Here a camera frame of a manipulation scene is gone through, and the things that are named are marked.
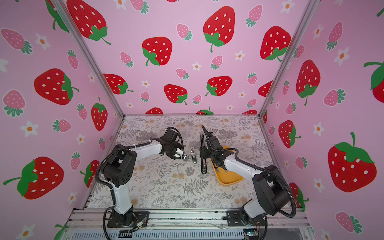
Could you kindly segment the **long black stapler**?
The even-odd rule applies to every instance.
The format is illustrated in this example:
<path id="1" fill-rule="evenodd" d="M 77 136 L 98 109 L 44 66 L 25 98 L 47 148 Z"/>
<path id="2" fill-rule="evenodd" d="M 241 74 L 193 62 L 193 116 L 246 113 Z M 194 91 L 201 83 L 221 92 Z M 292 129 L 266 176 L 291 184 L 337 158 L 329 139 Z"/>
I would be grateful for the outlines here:
<path id="1" fill-rule="evenodd" d="M 201 158 L 201 173 L 206 174 L 207 173 L 207 161 L 206 161 L 206 145 L 205 145 L 205 136 L 200 136 L 200 158 Z"/>

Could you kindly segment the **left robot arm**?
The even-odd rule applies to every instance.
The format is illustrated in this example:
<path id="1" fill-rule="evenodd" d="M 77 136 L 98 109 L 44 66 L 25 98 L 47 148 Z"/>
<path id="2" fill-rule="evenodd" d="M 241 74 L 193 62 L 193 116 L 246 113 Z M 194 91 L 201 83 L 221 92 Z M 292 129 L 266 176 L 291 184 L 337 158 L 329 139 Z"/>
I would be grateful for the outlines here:
<path id="1" fill-rule="evenodd" d="M 113 206 L 106 211 L 112 211 L 112 219 L 124 227 L 135 221 L 128 182 L 133 176 L 136 161 L 154 155 L 166 155 L 172 160 L 187 161 L 181 133 L 174 127 L 168 127 L 163 136 L 145 143 L 116 145 L 95 172 L 95 181 L 107 186 L 112 196 Z"/>

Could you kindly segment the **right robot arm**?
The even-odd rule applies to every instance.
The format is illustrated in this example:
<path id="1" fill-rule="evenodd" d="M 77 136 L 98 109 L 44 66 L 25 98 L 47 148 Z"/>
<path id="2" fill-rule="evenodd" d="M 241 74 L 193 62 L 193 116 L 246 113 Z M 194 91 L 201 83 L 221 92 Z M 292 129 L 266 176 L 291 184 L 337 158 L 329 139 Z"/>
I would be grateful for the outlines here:
<path id="1" fill-rule="evenodd" d="M 234 172 L 254 185 L 256 198 L 240 208 L 240 219 L 245 225 L 253 224 L 258 217 L 277 213 L 288 218 L 296 216 L 294 195 L 277 167 L 270 165 L 262 168 L 241 160 L 238 149 L 224 149 L 213 132 L 205 127 L 202 129 L 206 147 L 201 148 L 201 156 L 210 159 L 215 170 Z"/>

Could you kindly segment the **yellow plastic tray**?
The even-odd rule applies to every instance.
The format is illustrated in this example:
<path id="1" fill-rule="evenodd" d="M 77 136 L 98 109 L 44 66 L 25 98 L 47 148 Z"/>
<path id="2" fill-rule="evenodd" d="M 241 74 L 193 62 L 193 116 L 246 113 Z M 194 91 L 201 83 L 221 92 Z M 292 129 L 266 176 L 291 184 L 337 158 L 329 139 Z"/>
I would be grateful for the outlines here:
<path id="1" fill-rule="evenodd" d="M 219 184 L 223 187 L 228 187 L 231 185 L 235 185 L 240 183 L 244 180 L 244 178 L 234 172 L 231 171 L 225 171 L 223 168 L 219 167 L 217 169 L 216 164 L 213 163 L 213 160 L 211 160 L 212 167 L 214 169 L 214 173 L 216 175 L 216 178 L 219 182 Z"/>

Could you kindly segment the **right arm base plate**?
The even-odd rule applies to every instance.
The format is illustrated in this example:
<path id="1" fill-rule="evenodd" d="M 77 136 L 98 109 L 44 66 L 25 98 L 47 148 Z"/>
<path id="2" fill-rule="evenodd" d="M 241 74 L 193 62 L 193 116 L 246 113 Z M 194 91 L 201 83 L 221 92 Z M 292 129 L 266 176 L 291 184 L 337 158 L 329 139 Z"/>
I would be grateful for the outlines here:
<path id="1" fill-rule="evenodd" d="M 237 210 L 227 211 L 223 220 L 227 221 L 229 227 L 264 227 L 268 219 L 264 215 L 249 218 L 245 212 Z"/>

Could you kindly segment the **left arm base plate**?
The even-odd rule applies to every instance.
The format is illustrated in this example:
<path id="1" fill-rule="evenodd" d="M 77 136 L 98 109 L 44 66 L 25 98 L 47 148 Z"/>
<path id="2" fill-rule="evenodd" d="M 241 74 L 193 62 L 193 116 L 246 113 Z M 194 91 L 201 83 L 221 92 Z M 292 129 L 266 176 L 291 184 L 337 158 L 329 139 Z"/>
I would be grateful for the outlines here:
<path id="1" fill-rule="evenodd" d="M 133 228 L 138 223 L 142 223 L 141 227 L 147 226 L 150 212 L 132 212 L 121 215 L 113 212 L 108 220 L 108 228 Z"/>

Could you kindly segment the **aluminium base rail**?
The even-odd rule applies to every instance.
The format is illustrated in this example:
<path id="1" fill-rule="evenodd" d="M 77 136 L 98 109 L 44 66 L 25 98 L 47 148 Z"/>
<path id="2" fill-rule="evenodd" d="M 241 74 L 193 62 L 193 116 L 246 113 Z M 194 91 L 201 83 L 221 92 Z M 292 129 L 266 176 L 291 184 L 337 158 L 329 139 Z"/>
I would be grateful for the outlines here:
<path id="1" fill-rule="evenodd" d="M 139 209 L 148 212 L 146 226 L 103 231 L 103 210 L 73 211 L 59 240 L 314 240 L 302 210 L 294 218 L 281 214 L 262 218 L 254 226 L 233 220 L 235 209 Z"/>

